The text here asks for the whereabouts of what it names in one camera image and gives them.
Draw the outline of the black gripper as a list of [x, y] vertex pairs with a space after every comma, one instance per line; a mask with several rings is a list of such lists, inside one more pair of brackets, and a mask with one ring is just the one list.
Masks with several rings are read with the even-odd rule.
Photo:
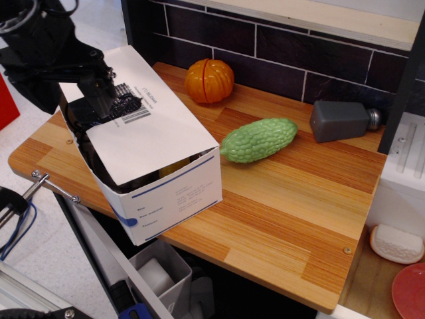
[[60, 84], [75, 83], [83, 93], [68, 105], [84, 125], [106, 123], [116, 98], [115, 72], [101, 50], [79, 41], [60, 1], [2, 1], [1, 49], [5, 76], [28, 101], [52, 114]]

